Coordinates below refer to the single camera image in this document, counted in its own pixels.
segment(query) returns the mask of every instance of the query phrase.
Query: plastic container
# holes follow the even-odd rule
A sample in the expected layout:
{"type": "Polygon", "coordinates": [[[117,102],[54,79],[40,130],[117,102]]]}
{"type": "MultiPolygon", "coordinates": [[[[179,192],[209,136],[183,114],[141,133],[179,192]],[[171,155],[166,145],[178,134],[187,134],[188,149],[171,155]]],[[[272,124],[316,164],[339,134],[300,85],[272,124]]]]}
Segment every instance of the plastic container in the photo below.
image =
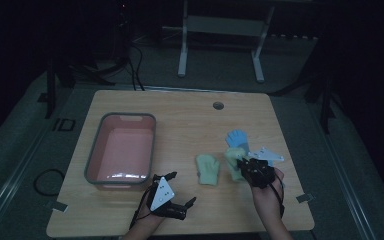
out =
{"type": "Polygon", "coordinates": [[[108,113],[102,117],[85,168],[100,190],[143,190],[151,172],[156,119],[148,113],[108,113]]]}

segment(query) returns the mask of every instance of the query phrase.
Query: floor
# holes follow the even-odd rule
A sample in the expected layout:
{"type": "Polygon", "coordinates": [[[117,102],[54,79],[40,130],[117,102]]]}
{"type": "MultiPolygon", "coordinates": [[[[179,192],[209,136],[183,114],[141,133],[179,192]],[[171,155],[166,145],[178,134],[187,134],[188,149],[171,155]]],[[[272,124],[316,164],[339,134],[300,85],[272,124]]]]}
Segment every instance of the floor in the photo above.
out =
{"type": "MultiPolygon", "coordinates": [[[[46,91],[46,77],[34,81],[0,128],[0,239],[49,239],[46,226],[51,210],[45,206],[56,196],[44,196],[33,187],[49,169],[65,172],[76,146],[95,91],[133,90],[131,73],[138,71],[146,90],[238,91],[270,93],[294,82],[316,40],[267,39],[261,62],[266,82],[255,81],[247,44],[212,41],[195,35],[189,49],[187,75],[177,76],[179,29],[165,29],[162,43],[146,34],[133,40],[130,56],[134,68],[103,76],[115,86],[101,86],[77,74],[73,89],[58,87],[57,108],[45,119],[46,105],[37,102],[46,91]],[[73,131],[59,131],[57,120],[75,120],[73,131]]],[[[105,68],[111,61],[99,61],[105,68]]],[[[332,103],[335,118],[330,134],[319,124],[320,102],[306,103],[307,86],[281,97],[271,97],[304,191],[315,228],[293,232],[295,239],[384,239],[384,186],[351,121],[332,103]]],[[[41,190],[58,192],[61,176],[47,175],[41,190]]],[[[106,239],[112,236],[76,238],[106,239]]],[[[251,235],[165,236],[153,239],[268,239],[251,235]]]]}

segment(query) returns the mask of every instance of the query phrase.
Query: robotic hand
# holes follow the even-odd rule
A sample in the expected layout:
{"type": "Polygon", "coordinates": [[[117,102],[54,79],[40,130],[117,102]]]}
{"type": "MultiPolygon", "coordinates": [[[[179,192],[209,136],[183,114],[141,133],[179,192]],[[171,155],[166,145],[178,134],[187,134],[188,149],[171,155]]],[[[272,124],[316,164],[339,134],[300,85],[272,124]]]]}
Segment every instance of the robotic hand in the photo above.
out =
{"type": "Polygon", "coordinates": [[[136,220],[138,220],[137,217],[147,193],[149,193],[149,195],[146,205],[151,211],[150,214],[180,220],[184,220],[186,218],[186,212],[193,206],[196,197],[189,200],[185,203],[185,205],[174,204],[170,201],[175,194],[170,185],[168,185],[167,181],[175,178],[176,175],[177,172],[172,172],[164,176],[154,175],[151,186],[149,186],[142,196],[139,207],[133,216],[130,228],[132,228],[136,220]]]}
{"type": "Polygon", "coordinates": [[[283,206],[283,183],[282,180],[276,175],[274,168],[269,166],[267,160],[259,160],[255,158],[251,158],[249,160],[242,158],[242,160],[238,159],[237,162],[242,176],[248,181],[251,187],[259,187],[264,189],[269,186],[273,190],[277,200],[279,201],[280,216],[282,217],[285,211],[285,206],[283,206]],[[276,178],[279,179],[282,187],[282,197],[279,195],[272,184],[276,178]]]}

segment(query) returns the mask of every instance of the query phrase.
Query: table surface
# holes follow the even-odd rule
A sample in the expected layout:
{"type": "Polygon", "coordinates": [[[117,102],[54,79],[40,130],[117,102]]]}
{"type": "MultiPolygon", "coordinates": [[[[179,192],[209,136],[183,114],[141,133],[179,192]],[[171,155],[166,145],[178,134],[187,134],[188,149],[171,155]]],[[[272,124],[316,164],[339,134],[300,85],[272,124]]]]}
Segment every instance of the table surface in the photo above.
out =
{"type": "Polygon", "coordinates": [[[151,176],[177,172],[169,182],[176,193],[173,203],[197,197],[185,220],[166,219],[155,235],[265,231],[249,185],[232,181],[223,157],[228,148],[225,137],[234,129],[247,132],[251,151],[265,146],[285,158],[275,167],[285,173],[286,227],[290,231],[314,227],[308,204],[296,199],[304,192],[267,95],[101,90],[94,96],[58,196],[68,209],[53,211],[47,227],[50,237],[116,236],[128,231],[143,192],[101,191],[83,174],[99,122],[109,112],[153,114],[157,127],[151,176]],[[214,109],[214,102],[224,108],[214,109]],[[220,161],[217,186],[198,183],[199,154],[212,154],[220,161]]]}

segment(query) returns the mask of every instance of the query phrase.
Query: wire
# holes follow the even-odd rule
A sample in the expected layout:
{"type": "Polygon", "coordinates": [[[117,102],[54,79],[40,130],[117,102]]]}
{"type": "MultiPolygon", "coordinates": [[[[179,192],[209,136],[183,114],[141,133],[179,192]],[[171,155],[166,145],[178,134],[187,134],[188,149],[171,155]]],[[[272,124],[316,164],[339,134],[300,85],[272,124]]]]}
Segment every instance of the wire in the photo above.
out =
{"type": "MultiPolygon", "coordinates": [[[[263,173],[260,169],[257,168],[257,171],[258,171],[261,175],[264,176],[264,173],[263,173]]],[[[279,178],[279,176],[277,176],[276,173],[274,173],[274,175],[276,176],[276,178],[277,178],[277,179],[279,180],[279,182],[280,182],[280,187],[281,187],[281,189],[282,189],[282,197],[279,196],[279,193],[278,193],[277,190],[274,188],[273,184],[269,183],[268,185],[269,185],[270,188],[273,190],[274,194],[276,195],[277,200],[279,201],[279,205],[280,205],[280,215],[281,215],[281,217],[282,217],[282,216],[283,216],[283,211],[284,211],[284,209],[285,209],[285,206],[283,206],[283,198],[284,198],[284,196],[285,196],[285,189],[284,189],[284,187],[283,187],[283,182],[282,182],[282,180],[279,178]]]]}
{"type": "Polygon", "coordinates": [[[313,237],[314,240],[317,240],[316,234],[314,234],[313,230],[310,230],[311,236],[313,237]]]}
{"type": "Polygon", "coordinates": [[[138,62],[138,65],[136,66],[136,70],[133,67],[132,60],[130,58],[128,60],[130,68],[132,69],[132,73],[131,74],[132,74],[133,89],[136,91],[136,84],[135,84],[135,79],[136,79],[136,81],[139,84],[139,86],[142,89],[142,91],[145,91],[145,88],[143,87],[142,82],[140,81],[140,78],[139,78],[139,68],[140,68],[140,65],[142,64],[143,54],[142,54],[142,51],[138,47],[133,45],[133,44],[132,44],[132,48],[136,49],[139,52],[139,62],[138,62]]]}
{"type": "Polygon", "coordinates": [[[143,201],[145,200],[145,197],[146,197],[146,195],[149,193],[149,191],[151,191],[152,186],[153,186],[153,185],[149,186],[149,187],[145,190],[145,192],[143,193],[142,198],[140,199],[140,202],[139,202],[138,209],[135,211],[135,214],[133,215],[132,221],[130,222],[130,227],[129,227],[129,229],[131,229],[131,228],[133,227],[133,225],[135,225],[135,223],[136,223],[137,220],[140,220],[140,219],[143,219],[143,218],[149,216],[150,213],[147,214],[147,215],[145,215],[145,216],[143,216],[143,217],[138,218],[140,209],[142,208],[143,201]]]}

